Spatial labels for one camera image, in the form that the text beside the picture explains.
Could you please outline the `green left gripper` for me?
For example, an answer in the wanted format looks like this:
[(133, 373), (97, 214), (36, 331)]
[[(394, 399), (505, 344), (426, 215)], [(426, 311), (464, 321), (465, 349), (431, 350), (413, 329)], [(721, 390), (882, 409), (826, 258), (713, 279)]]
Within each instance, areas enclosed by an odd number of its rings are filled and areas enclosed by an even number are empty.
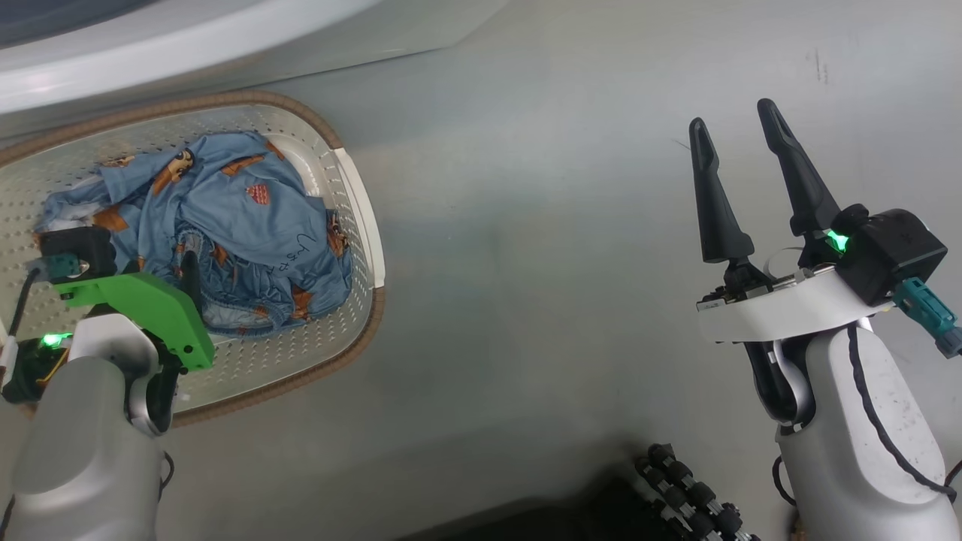
[(216, 349), (199, 310), (203, 310), (197, 253), (180, 261), (180, 290), (155, 275), (133, 273), (57, 283), (53, 287), (70, 307), (106, 304), (158, 337), (189, 372), (213, 366)]

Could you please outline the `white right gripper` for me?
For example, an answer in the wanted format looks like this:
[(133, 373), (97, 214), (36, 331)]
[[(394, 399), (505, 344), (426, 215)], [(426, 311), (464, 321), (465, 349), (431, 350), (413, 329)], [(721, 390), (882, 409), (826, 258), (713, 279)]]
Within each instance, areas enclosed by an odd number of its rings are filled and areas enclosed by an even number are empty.
[[(757, 102), (769, 150), (776, 155), (791, 205), (796, 237), (831, 227), (839, 206), (803, 145), (772, 99)], [(894, 308), (890, 299), (866, 304), (834, 264), (798, 268), (773, 278), (755, 267), (752, 238), (742, 231), (718, 177), (719, 158), (705, 122), (688, 124), (702, 260), (728, 261), (728, 281), (697, 302), (697, 320), (715, 343), (766, 343), (842, 328)]]

